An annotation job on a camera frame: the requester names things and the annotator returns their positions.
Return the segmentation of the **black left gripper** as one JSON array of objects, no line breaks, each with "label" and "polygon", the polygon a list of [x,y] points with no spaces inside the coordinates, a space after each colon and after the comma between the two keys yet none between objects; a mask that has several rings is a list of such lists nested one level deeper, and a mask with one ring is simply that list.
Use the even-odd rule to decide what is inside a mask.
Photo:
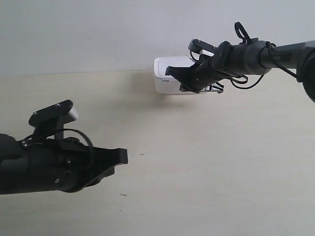
[{"label": "black left gripper", "polygon": [[[47,139],[34,144],[18,140],[16,143],[20,156],[16,164],[15,193],[78,192],[113,175],[113,166],[128,163],[124,148],[106,149],[69,139]],[[110,168],[93,174],[95,164]]]}]

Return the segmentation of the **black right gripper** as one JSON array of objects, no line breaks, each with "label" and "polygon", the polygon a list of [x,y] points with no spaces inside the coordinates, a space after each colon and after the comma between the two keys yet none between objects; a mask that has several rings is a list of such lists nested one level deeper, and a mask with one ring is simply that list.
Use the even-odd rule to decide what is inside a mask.
[{"label": "black right gripper", "polygon": [[181,83],[181,92],[199,93],[209,85],[236,77],[236,72],[227,67],[232,49],[230,42],[224,41],[216,47],[214,54],[203,52],[190,67],[168,66],[165,74]]}]

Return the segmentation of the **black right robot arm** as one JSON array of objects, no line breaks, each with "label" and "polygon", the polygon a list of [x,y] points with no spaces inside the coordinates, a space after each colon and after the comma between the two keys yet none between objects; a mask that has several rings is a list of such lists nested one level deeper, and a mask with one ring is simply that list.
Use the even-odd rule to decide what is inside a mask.
[{"label": "black right robot arm", "polygon": [[278,68],[302,83],[307,96],[315,99],[314,41],[276,46],[269,41],[252,39],[238,45],[225,41],[214,48],[212,56],[201,56],[188,67],[167,66],[165,74],[180,83],[187,92],[200,93],[224,79],[235,85],[249,75],[262,78]]}]

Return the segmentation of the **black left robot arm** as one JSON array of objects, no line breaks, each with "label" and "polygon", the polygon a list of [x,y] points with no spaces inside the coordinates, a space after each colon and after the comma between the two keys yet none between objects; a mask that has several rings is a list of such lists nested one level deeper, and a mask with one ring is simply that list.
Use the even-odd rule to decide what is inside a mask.
[{"label": "black left robot arm", "polygon": [[114,174],[116,166],[127,163],[124,148],[90,150],[73,137],[29,145],[1,134],[0,193],[74,193],[100,183]]}]

